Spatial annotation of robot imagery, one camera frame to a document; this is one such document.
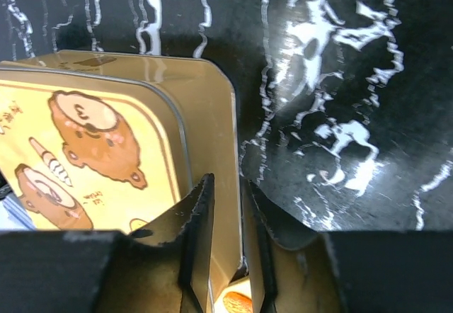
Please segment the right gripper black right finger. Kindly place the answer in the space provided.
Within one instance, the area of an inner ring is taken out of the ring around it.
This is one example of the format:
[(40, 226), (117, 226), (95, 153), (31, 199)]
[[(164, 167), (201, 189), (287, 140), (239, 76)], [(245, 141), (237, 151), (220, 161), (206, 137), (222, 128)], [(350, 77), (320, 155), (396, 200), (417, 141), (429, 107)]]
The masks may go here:
[(451, 312), (450, 231), (317, 232), (242, 182), (255, 312)]

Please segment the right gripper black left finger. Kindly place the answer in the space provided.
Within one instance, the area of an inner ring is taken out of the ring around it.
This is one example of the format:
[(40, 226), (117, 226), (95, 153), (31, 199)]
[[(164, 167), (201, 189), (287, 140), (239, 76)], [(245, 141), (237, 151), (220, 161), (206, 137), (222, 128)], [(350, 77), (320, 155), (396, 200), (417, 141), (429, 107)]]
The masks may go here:
[(206, 312), (214, 175), (130, 234), (1, 234), (2, 312)]

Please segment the yellow cookie tray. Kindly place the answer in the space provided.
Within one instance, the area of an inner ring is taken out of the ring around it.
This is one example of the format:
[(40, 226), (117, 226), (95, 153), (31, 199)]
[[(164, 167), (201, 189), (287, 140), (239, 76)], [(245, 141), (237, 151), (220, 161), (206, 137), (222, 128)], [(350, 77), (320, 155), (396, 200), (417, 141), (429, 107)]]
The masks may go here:
[(251, 283), (248, 276), (232, 282), (215, 304), (215, 312), (253, 313)]

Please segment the brown compartment cookie box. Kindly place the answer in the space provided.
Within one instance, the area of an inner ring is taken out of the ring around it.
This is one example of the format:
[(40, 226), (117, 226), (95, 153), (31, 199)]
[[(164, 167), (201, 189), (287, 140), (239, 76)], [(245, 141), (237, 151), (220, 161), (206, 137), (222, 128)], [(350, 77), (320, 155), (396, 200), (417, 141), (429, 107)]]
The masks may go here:
[[(211, 289), (206, 311), (211, 312), (214, 301), (230, 283), (242, 260), (235, 96), (227, 77), (213, 63), (201, 59), (73, 50), (19, 62), (2, 62), (1, 67), (4, 65), (140, 81), (155, 86), (171, 99), (185, 128), (193, 177), (193, 186), (187, 194), (204, 175), (214, 175)], [(27, 230), (12, 227), (8, 220), (1, 218), (1, 234), (17, 231), (119, 231), (130, 234), (146, 224), (131, 232), (119, 229)]]

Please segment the silver tin lid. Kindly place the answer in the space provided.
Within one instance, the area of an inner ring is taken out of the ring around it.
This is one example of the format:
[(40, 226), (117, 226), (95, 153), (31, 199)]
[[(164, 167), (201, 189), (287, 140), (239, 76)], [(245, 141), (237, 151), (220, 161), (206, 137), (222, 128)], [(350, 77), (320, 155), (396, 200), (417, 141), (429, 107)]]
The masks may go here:
[(119, 229), (152, 221), (192, 188), (183, 119), (151, 84), (1, 67), (1, 172), (12, 227)]

